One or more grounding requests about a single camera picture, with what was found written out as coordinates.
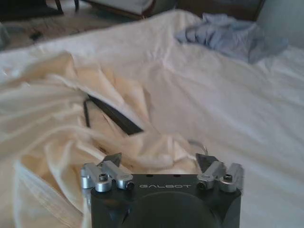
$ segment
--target cable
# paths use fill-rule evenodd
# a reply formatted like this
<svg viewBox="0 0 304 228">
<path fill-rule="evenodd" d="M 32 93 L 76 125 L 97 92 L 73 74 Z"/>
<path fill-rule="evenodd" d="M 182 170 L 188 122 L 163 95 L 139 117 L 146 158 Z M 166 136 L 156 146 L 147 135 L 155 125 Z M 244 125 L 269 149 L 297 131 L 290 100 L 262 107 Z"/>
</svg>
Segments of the cable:
<svg viewBox="0 0 304 228">
<path fill-rule="evenodd" d="M 88 128 L 91 128 L 90 118 L 89 118 L 89 112 L 88 112 L 87 105 L 86 105 L 86 103 L 88 101 L 90 101 L 89 98 L 84 101 L 84 114 L 85 114 L 85 123 L 86 123 L 86 126 Z"/>
<path fill-rule="evenodd" d="M 200 148 L 204 151 L 205 155 L 208 155 L 208 149 L 207 149 L 207 147 L 204 146 L 201 142 L 196 141 L 196 140 L 189 139 L 189 140 L 188 140 L 188 143 L 189 143 L 190 145 L 195 145 L 195 146 L 200 147 Z"/>
</svg>

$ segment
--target white bed sheet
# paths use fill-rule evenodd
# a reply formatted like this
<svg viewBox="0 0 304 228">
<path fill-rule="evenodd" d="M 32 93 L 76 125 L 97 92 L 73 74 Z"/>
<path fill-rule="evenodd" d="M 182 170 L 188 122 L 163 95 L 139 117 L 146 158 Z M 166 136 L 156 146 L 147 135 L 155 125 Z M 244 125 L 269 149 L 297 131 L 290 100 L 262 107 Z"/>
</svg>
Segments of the white bed sheet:
<svg viewBox="0 0 304 228">
<path fill-rule="evenodd" d="M 289 47 L 248 65 L 180 45 L 173 34 L 197 21 L 172 11 L 1 53 L 0 78 L 10 80 L 13 69 L 66 50 L 78 66 L 98 64 L 139 80 L 150 93 L 158 131 L 201 141 L 227 164 L 243 164 L 241 227 L 303 227 L 304 51 Z"/>
</svg>

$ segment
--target chair leg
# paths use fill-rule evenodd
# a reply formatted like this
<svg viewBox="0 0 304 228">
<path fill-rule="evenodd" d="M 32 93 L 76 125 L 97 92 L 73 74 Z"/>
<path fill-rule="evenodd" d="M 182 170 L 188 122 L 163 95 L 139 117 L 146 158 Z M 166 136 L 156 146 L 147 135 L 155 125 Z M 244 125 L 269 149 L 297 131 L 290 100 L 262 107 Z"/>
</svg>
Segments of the chair leg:
<svg viewBox="0 0 304 228">
<path fill-rule="evenodd" d="M 56 5 L 57 5 L 57 9 L 60 13 L 63 13 L 62 7 L 61 7 L 61 3 L 60 0 L 55 0 Z"/>
<path fill-rule="evenodd" d="M 75 12 L 79 11 L 79 0 L 74 0 L 75 2 Z"/>
</svg>

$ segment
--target cream blanket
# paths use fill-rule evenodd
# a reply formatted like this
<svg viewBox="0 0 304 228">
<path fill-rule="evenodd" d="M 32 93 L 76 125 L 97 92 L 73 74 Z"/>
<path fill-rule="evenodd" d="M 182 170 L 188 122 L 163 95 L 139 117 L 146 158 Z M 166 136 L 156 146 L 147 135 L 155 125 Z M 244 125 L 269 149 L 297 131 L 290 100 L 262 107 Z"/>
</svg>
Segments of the cream blanket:
<svg viewBox="0 0 304 228">
<path fill-rule="evenodd" d="M 18 73 L 18 79 L 0 90 L 5 225 L 10 225 L 13 212 L 20 228 L 90 228 L 80 168 L 86 162 L 99 163 L 106 154 L 122 152 L 122 168 L 131 173 L 197 173 L 187 141 L 160 134 L 150 125 L 148 100 L 138 82 L 97 66 L 75 68 L 69 53 Z M 93 104 L 92 129 L 86 128 L 82 107 L 86 94 L 117 108 L 145 132 L 125 135 Z"/>
</svg>

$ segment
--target metal clamp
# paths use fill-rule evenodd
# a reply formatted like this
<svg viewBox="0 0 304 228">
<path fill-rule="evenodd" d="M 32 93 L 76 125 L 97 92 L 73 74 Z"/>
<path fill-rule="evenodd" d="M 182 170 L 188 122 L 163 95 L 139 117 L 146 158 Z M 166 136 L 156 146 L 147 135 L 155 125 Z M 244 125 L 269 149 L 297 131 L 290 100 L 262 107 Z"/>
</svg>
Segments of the metal clamp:
<svg viewBox="0 0 304 228">
<path fill-rule="evenodd" d="M 111 190 L 112 180 L 116 181 L 119 189 L 131 190 L 134 187 L 132 179 L 131 174 L 122 172 L 111 161 L 104 161 L 97 166 L 93 163 L 86 163 L 81 169 L 81 187 L 83 189 L 95 187 L 98 192 Z"/>
<path fill-rule="evenodd" d="M 109 191 L 112 188 L 112 179 L 94 163 L 86 163 L 81 169 L 81 187 L 83 189 L 95 187 L 98 192 Z"/>
<path fill-rule="evenodd" d="M 224 192 L 235 192 L 243 189 L 244 170 L 240 164 L 232 163 L 226 175 L 219 179 L 219 188 Z"/>
<path fill-rule="evenodd" d="M 131 174 L 122 172 L 113 162 L 104 161 L 101 170 L 109 174 L 115 181 L 119 189 L 131 190 L 134 187 L 132 182 L 133 176 Z"/>
<path fill-rule="evenodd" d="M 214 161 L 203 174 L 197 175 L 198 187 L 201 190 L 212 189 L 214 185 L 214 181 L 224 174 L 225 174 L 224 163 L 219 161 Z"/>
</svg>

